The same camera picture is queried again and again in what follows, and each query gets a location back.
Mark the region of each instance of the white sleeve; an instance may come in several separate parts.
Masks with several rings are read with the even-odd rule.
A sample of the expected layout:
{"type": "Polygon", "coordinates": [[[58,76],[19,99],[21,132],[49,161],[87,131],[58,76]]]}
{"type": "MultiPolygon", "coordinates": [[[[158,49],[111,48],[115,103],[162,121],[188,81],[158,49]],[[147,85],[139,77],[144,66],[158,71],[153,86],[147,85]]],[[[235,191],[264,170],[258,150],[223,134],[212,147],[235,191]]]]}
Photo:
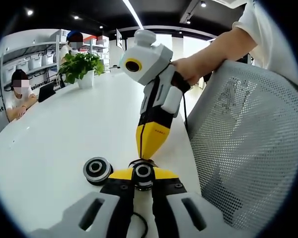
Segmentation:
{"type": "Polygon", "coordinates": [[[255,6],[253,5],[252,1],[247,2],[243,15],[238,21],[233,23],[232,27],[238,27],[246,31],[253,38],[253,40],[260,45],[261,38],[258,19],[255,14],[255,6]]]}
{"type": "Polygon", "coordinates": [[[8,93],[8,95],[5,97],[4,105],[6,109],[13,109],[13,101],[10,93],[8,93]]]}
{"type": "Polygon", "coordinates": [[[32,91],[32,89],[31,89],[31,86],[30,87],[28,87],[28,91],[27,91],[27,98],[29,98],[30,97],[30,95],[31,94],[33,94],[33,91],[32,91]]]}
{"type": "Polygon", "coordinates": [[[64,45],[60,49],[60,60],[63,59],[68,52],[69,52],[68,47],[66,45],[64,45]]]}

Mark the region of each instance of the green plant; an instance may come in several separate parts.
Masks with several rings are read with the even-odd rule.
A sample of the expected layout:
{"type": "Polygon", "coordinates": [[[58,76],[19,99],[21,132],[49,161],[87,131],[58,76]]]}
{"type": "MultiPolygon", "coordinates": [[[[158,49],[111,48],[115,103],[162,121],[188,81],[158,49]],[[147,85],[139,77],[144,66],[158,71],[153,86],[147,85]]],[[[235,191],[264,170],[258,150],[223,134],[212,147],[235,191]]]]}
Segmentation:
{"type": "Polygon", "coordinates": [[[74,84],[75,79],[83,79],[90,70],[95,70],[95,74],[100,75],[104,71],[104,65],[99,60],[99,56],[93,54],[78,53],[75,56],[65,55],[65,62],[61,65],[60,74],[65,74],[65,82],[74,84]]]}

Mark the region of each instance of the hand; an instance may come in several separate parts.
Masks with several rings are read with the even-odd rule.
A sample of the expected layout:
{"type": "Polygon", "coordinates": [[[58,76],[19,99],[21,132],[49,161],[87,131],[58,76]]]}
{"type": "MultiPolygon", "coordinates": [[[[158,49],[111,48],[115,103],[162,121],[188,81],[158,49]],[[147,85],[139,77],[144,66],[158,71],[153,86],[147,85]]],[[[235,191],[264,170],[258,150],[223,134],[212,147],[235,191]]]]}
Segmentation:
{"type": "Polygon", "coordinates": [[[26,112],[26,107],[22,106],[18,110],[17,120],[19,120],[26,112]]]}
{"type": "Polygon", "coordinates": [[[201,76],[195,67],[195,62],[192,58],[182,58],[178,59],[174,62],[171,62],[172,65],[176,67],[176,71],[178,71],[184,80],[187,80],[191,86],[196,84],[201,76]]]}

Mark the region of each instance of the gray mesh chair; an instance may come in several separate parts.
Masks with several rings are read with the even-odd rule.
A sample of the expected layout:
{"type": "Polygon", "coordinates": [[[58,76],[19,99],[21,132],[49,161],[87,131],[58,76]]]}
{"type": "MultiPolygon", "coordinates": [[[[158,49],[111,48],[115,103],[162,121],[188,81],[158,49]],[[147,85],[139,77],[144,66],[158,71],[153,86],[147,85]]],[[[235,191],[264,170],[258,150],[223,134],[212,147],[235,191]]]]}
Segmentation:
{"type": "Polygon", "coordinates": [[[188,117],[202,196],[226,223],[258,234],[298,171],[298,90],[273,72],[225,61],[188,117]]]}

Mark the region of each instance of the blue cap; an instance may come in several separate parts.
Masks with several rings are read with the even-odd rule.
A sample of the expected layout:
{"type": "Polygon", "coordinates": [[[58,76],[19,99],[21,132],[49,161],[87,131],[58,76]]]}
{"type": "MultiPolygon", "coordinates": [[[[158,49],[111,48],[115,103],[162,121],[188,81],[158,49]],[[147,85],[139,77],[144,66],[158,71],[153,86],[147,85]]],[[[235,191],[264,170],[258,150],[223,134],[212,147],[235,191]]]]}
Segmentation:
{"type": "Polygon", "coordinates": [[[71,37],[72,35],[74,35],[76,33],[80,33],[80,32],[79,31],[70,31],[67,35],[67,38],[71,37]]]}

